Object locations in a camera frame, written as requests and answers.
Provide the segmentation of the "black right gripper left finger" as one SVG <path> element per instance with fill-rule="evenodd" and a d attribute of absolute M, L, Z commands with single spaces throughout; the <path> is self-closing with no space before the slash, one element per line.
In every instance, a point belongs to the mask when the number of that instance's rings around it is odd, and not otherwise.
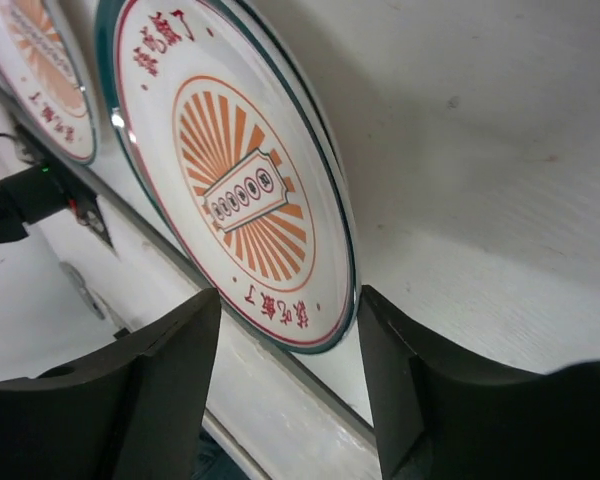
<path fill-rule="evenodd" d="M 216 356 L 209 288 L 37 378 L 0 382 L 0 479 L 187 479 Z"/>

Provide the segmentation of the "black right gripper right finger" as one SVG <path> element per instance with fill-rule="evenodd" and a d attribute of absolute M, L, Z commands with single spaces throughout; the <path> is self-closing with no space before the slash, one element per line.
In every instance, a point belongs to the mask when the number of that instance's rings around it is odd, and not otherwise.
<path fill-rule="evenodd" d="M 371 286 L 358 329 L 386 479 L 600 479 L 600 361 L 533 373 L 419 324 Z"/>

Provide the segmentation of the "orange sunburst plate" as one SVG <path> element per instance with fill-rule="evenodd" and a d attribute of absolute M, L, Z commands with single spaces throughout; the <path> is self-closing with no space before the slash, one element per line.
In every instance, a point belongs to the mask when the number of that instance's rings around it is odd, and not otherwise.
<path fill-rule="evenodd" d="M 270 26 L 245 1 L 102 1 L 94 43 L 116 139 L 184 253 L 274 343 L 333 348 L 359 301 L 353 214 Z"/>
<path fill-rule="evenodd" d="M 69 159 L 83 166 L 95 160 L 94 89 L 58 1 L 0 1 L 0 89 Z"/>

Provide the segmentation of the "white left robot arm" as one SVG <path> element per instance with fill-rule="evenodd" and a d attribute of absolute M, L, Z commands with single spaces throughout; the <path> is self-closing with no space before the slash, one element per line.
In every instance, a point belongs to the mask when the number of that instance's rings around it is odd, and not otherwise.
<path fill-rule="evenodd" d="M 113 246 L 98 194 L 24 127 L 0 132 L 31 156 L 27 168 L 0 179 L 0 244 L 28 236 L 27 228 L 63 210 L 108 247 Z"/>

